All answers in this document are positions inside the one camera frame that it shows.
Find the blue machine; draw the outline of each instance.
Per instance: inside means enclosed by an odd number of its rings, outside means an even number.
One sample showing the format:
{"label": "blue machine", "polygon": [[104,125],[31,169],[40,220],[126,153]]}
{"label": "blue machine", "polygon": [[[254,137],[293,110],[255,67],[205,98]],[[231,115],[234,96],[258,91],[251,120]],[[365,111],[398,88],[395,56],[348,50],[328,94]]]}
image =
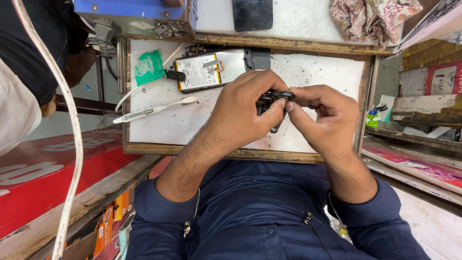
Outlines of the blue machine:
{"label": "blue machine", "polygon": [[74,10],[94,25],[112,22],[120,35],[192,40],[197,0],[181,2],[182,6],[174,7],[165,0],[74,0]]}

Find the rolled-up sleeve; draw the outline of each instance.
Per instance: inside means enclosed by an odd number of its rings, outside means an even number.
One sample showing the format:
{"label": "rolled-up sleeve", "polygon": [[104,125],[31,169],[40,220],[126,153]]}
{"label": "rolled-up sleeve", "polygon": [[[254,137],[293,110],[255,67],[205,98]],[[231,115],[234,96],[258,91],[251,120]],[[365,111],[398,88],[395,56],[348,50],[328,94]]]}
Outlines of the rolled-up sleeve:
{"label": "rolled-up sleeve", "polygon": [[135,187],[136,215],[152,223],[185,223],[194,217],[199,193],[185,202],[172,202],[156,189],[156,180],[145,180]]}
{"label": "rolled-up sleeve", "polygon": [[135,218],[130,231],[127,260],[185,260],[184,224],[194,217],[198,193],[177,203],[162,197],[156,180],[135,187]]}
{"label": "rolled-up sleeve", "polygon": [[357,249],[378,259],[430,259],[400,217],[401,202],[393,188],[377,180],[370,201],[351,204],[328,192],[328,211],[347,226]]}

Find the floral cloth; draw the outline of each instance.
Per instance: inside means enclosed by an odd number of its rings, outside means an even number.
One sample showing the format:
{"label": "floral cloth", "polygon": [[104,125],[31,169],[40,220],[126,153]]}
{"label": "floral cloth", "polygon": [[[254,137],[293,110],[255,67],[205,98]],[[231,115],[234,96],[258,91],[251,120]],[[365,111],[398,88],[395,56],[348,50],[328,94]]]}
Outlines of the floral cloth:
{"label": "floral cloth", "polygon": [[422,6],[417,0],[330,0],[329,10],[345,40],[378,39],[385,49],[398,41],[404,21]]}

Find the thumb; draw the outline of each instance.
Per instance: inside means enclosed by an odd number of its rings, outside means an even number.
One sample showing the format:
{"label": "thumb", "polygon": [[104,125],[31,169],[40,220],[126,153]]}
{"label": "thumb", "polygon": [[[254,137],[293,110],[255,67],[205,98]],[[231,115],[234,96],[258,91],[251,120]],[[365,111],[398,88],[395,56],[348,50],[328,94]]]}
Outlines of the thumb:
{"label": "thumb", "polygon": [[288,102],[286,110],[295,128],[302,133],[305,139],[308,139],[310,133],[316,129],[316,122],[295,102]]}
{"label": "thumb", "polygon": [[284,106],[286,105],[285,99],[278,99],[271,104],[271,106],[258,118],[258,123],[262,129],[271,130],[277,126],[283,118]]}

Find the battery label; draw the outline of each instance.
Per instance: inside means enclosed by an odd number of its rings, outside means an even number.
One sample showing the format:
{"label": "battery label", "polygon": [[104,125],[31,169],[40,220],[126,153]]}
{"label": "battery label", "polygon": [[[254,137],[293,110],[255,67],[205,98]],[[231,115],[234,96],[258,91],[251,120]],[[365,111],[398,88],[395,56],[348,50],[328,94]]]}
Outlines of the battery label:
{"label": "battery label", "polygon": [[185,73],[184,82],[178,82],[180,90],[194,89],[199,87],[215,86],[220,84],[219,74],[215,71],[218,65],[203,68],[204,63],[217,60],[216,54],[192,57],[175,61],[176,71]]}

